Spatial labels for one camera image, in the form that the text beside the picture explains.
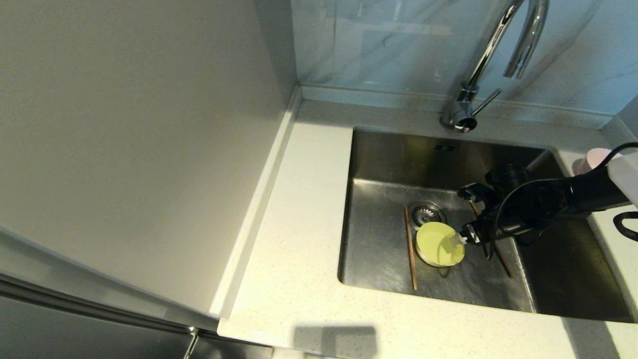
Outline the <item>tall cabinet unit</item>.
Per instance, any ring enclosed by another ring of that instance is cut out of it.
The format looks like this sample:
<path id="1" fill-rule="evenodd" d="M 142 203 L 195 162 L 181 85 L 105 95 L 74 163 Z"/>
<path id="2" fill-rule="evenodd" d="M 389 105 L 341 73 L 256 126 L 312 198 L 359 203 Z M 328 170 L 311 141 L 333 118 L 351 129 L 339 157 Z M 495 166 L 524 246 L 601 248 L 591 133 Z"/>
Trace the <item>tall cabinet unit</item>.
<path id="1" fill-rule="evenodd" d="M 0 274 L 219 325 L 296 86 L 291 0 L 0 0 Z M 0 359 L 189 343 L 0 296 Z"/>

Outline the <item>round metal drain strainer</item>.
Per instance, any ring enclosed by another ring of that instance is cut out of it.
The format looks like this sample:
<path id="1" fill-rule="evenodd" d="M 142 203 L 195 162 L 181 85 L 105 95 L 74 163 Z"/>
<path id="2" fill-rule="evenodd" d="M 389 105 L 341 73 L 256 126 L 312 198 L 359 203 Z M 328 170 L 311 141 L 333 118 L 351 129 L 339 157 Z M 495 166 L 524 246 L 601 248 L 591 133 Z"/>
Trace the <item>round metal drain strainer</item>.
<path id="1" fill-rule="evenodd" d="M 444 210 L 431 201 L 415 201 L 409 204 L 407 211 L 409 225 L 414 230 L 418 230 L 425 223 L 448 223 Z"/>

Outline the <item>under-counter cabinet front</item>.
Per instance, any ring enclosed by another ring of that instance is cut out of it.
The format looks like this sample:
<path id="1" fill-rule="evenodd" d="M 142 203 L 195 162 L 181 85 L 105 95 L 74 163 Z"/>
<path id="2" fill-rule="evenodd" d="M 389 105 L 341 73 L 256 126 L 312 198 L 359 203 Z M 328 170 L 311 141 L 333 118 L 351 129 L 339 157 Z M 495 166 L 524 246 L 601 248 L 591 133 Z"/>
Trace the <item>under-counter cabinet front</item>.
<path id="1" fill-rule="evenodd" d="M 213 335 L 198 335 L 189 359 L 272 359 L 272 346 Z"/>

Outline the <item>pink plastic bowl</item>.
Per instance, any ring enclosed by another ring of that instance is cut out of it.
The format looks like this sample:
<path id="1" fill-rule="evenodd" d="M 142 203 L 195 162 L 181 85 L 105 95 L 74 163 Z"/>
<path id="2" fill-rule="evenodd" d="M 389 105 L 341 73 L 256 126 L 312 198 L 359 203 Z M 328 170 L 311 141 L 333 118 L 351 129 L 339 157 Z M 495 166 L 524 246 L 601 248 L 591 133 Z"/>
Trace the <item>pink plastic bowl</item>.
<path id="1" fill-rule="evenodd" d="M 606 148 L 588 150 L 581 159 L 573 163 L 574 176 L 584 175 L 594 170 L 610 153 L 612 153 L 612 150 Z"/>

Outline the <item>stainless steel sink basin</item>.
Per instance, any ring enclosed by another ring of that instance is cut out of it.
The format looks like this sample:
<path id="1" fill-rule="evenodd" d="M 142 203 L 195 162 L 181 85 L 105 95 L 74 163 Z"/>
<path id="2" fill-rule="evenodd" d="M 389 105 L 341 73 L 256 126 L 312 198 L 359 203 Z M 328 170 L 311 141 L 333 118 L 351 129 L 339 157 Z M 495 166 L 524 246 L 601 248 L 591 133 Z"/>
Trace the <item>stainless steel sink basin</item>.
<path id="1" fill-rule="evenodd" d="M 584 216 L 497 241 L 513 278 L 493 254 L 467 246 L 451 267 L 433 267 L 414 254 L 412 289 L 404 207 L 427 200 L 447 225 L 476 219 L 461 187 L 501 164 L 525 166 L 531 179 L 562 178 L 553 154 L 526 146 L 440 139 L 377 131 L 353 132 L 338 264 L 340 282 L 358 288 L 464 304 L 585 320 L 635 321 L 599 241 Z"/>

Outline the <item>chrome faucet lever rod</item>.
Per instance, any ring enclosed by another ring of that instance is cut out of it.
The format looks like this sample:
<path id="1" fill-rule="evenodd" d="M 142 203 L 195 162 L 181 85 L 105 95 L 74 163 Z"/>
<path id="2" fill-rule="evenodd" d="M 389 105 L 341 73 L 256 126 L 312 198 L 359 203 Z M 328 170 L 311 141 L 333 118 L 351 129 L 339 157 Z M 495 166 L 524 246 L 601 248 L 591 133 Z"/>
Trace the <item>chrome faucet lever rod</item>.
<path id="1" fill-rule="evenodd" d="M 501 92 L 501 88 L 495 89 L 485 100 L 483 100 L 483 102 L 481 102 L 481 104 L 476 109 L 472 111 L 472 116 L 475 117 L 478 113 L 483 111 L 483 109 L 485 109 L 488 104 L 490 104 L 490 102 L 492 102 Z"/>

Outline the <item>yellow plastic bowl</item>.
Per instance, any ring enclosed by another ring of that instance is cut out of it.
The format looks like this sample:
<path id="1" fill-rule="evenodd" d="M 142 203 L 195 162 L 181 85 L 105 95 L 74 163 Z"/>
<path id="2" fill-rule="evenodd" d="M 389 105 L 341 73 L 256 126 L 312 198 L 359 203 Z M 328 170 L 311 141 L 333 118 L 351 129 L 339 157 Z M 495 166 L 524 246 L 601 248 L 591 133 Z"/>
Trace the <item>yellow plastic bowl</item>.
<path id="1" fill-rule="evenodd" d="M 445 251 L 440 248 L 440 241 L 445 234 L 456 230 L 446 223 L 425 223 L 417 230 L 416 251 L 419 257 L 433 267 L 451 267 L 465 258 L 465 247 L 458 251 Z"/>

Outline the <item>chrome gooseneck faucet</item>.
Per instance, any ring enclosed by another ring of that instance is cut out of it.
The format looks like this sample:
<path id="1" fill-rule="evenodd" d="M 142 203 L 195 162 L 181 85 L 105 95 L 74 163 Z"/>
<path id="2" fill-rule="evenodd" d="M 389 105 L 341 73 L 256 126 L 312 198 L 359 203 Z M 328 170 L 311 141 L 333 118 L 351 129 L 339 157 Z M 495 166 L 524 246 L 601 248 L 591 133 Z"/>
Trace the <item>chrome gooseneck faucet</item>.
<path id="1" fill-rule="evenodd" d="M 450 100 L 447 100 L 444 106 L 439 123 L 445 129 L 461 134 L 476 129 L 478 114 L 474 117 L 472 111 L 477 108 L 474 107 L 473 102 L 480 89 L 481 77 L 524 2 L 528 2 L 528 12 L 503 76 L 521 79 L 524 75 L 541 39 L 551 0 L 508 0 L 506 2 L 490 36 L 480 46 L 480 52 L 470 67 L 469 75 L 461 80 L 458 91 Z"/>

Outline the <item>brown wooden chopstick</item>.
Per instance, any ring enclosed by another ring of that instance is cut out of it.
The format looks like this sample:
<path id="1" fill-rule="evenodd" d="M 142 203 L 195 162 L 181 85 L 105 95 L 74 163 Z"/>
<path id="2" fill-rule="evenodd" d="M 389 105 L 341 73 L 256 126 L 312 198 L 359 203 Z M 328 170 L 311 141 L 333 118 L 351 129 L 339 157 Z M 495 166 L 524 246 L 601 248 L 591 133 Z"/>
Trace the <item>brown wooden chopstick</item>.
<path id="1" fill-rule="evenodd" d="M 413 291 L 417 292 L 418 279 L 417 279 L 416 266 L 415 266 L 415 257 L 413 252 L 412 227 L 410 225 L 409 211 L 407 207 L 404 207 L 404 216 L 405 216 L 406 239 L 407 239 L 407 246 L 408 246 L 408 259 L 409 259 L 409 266 L 410 266 L 410 276 L 412 280 L 412 289 Z"/>
<path id="2" fill-rule="evenodd" d="M 479 211 L 478 207 L 476 206 L 476 204 L 474 202 L 470 201 L 469 204 L 470 204 L 474 214 L 476 215 L 476 218 L 479 219 L 480 215 L 481 215 L 481 212 Z M 500 263 L 502 265 L 502 268 L 504 269 L 504 272 L 506 273 L 506 275 L 510 279 L 512 279 L 513 278 L 512 272 L 510 271 L 508 265 L 506 264 L 506 261 L 503 258 L 503 255 L 502 255 L 502 252 L 501 252 L 500 248 L 497 246 L 496 243 L 493 244 L 493 248 L 494 248 L 494 252 L 495 252 L 497 258 L 499 259 L 499 261 L 500 261 Z"/>

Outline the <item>silver cabinet rail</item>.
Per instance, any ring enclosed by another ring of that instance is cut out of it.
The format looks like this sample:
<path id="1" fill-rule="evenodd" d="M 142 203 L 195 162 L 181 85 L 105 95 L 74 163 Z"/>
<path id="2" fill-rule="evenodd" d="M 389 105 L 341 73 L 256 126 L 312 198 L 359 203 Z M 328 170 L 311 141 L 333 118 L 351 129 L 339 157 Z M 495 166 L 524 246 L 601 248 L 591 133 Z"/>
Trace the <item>silver cabinet rail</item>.
<path id="1" fill-rule="evenodd" d="M 94 320 L 113 321 L 119 324 L 132 325 L 144 329 L 152 329 L 177 334 L 187 334 L 194 331 L 217 334 L 218 321 L 205 317 L 199 323 L 178 323 L 162 320 L 149 315 L 139 314 L 109 305 L 98 304 L 94 301 L 67 295 L 59 291 L 46 289 L 42 286 L 16 279 L 9 275 L 0 274 L 0 296 L 38 305 L 48 309 L 63 311 L 70 314 L 93 318 Z"/>

